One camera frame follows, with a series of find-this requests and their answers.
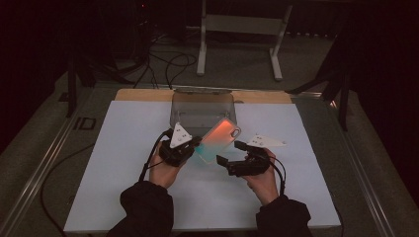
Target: sleeve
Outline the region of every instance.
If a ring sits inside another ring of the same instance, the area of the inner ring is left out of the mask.
[[[259,237],[311,237],[307,227],[310,214],[304,203],[281,196],[256,214]]]
[[[163,187],[138,182],[121,194],[126,217],[107,237],[169,236],[173,227],[173,200]]]

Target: white tabletop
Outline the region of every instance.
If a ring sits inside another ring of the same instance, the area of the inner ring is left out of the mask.
[[[170,108],[170,102],[111,103],[64,231],[108,231],[126,216],[120,194],[138,180],[155,139],[169,127]],[[308,207],[308,226],[340,225],[296,106],[237,104],[235,108],[242,129],[237,140],[247,141],[258,133],[287,143],[271,150],[287,169],[286,195]],[[245,154],[229,147],[223,155],[240,160]],[[256,227],[260,202],[246,182],[197,155],[188,160],[168,192],[175,206],[174,230]]]

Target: metal stand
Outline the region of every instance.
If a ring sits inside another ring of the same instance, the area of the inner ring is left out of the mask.
[[[326,88],[321,93],[321,98],[324,101],[332,102],[336,96],[338,95],[339,91],[341,92],[340,95],[340,104],[339,104],[339,116],[338,120],[342,129],[347,131],[346,125],[346,115],[348,111],[348,96],[349,96],[349,85],[350,85],[350,73],[345,73],[341,70],[337,69],[330,69],[329,71],[318,74],[316,78],[312,81],[307,82],[306,84],[299,86],[295,89],[286,91],[289,94],[299,94],[301,92],[306,91],[307,89],[318,85],[323,82],[328,82]]]
[[[201,18],[201,47],[200,55],[198,57],[197,74],[199,76],[205,75],[207,57],[207,31],[273,35],[278,36],[278,40],[275,46],[270,48],[269,54],[271,57],[275,80],[282,81],[283,75],[281,73],[281,67],[278,61],[278,52],[286,32],[287,23],[292,8],[293,6],[291,5],[287,7],[287,11],[282,19],[210,15],[207,14],[207,0],[203,0],[203,11]]]
[[[93,76],[92,68],[96,71],[110,76],[113,80],[121,83],[131,85],[133,82],[126,80],[120,76],[118,72],[112,71],[106,66],[96,62],[89,56],[83,55],[82,52],[72,46],[68,52],[68,111],[67,117],[70,118],[77,107],[77,93],[76,81],[77,75],[84,87],[93,87],[96,84],[96,79]]]

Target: white triangular marker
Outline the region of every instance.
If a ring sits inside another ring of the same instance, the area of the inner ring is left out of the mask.
[[[190,140],[192,140],[192,135],[181,127],[180,123],[176,122],[175,128],[173,129],[172,140],[170,141],[170,148],[178,147]]]
[[[286,143],[284,141],[276,140],[268,136],[255,135],[249,142],[247,142],[247,145],[265,148],[270,146],[285,146]]]

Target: metal rail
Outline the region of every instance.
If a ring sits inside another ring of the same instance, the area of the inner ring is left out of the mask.
[[[90,95],[90,90],[89,92],[86,92],[88,90],[89,89],[83,90],[84,93],[82,93],[80,97],[80,106],[77,107],[71,118],[65,119],[63,125],[61,126],[57,135],[55,136],[52,144],[45,152],[38,167],[32,173],[31,177],[28,179],[17,200],[15,201],[12,209],[9,211],[5,221],[0,226],[0,236],[12,236],[17,227],[19,226],[28,208],[31,206],[32,201],[37,195],[38,190],[40,189],[46,177],[46,174],[52,168],[53,163],[59,154],[59,151],[61,150],[65,140],[68,137],[68,134],[71,131],[71,127],[73,126],[75,119],[77,118],[77,114],[79,113],[84,103],[87,101]]]
[[[370,208],[370,212],[373,216],[374,221],[376,222],[376,226],[380,236],[382,237],[394,237],[394,231],[389,223],[389,220],[382,208],[382,204],[379,200],[379,197],[370,182],[370,179],[367,175],[367,172],[364,169],[363,164],[361,163],[360,157],[352,143],[351,136],[348,132],[344,132],[340,129],[341,125],[336,117],[336,110],[337,106],[334,102],[330,104],[328,107],[328,112],[330,116],[334,117],[333,119],[334,127],[336,127],[337,132],[341,135],[342,139],[345,141],[345,148],[349,152],[349,162],[355,172],[355,177],[358,180],[360,185],[361,191],[363,192],[364,198],[366,199],[367,205]]]

